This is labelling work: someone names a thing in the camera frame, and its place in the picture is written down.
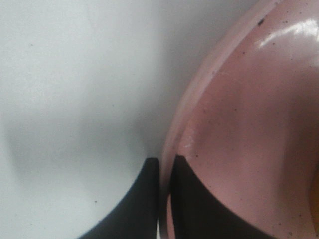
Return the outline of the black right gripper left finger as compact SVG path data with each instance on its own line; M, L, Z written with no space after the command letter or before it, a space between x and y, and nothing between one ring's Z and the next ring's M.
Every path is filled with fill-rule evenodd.
M159 216L159 161L147 158L118 205L81 239L155 239Z

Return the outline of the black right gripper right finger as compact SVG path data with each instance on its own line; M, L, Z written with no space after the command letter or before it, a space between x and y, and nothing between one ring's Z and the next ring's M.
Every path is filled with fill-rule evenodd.
M171 209L177 239L269 239L217 200L177 155L171 181Z

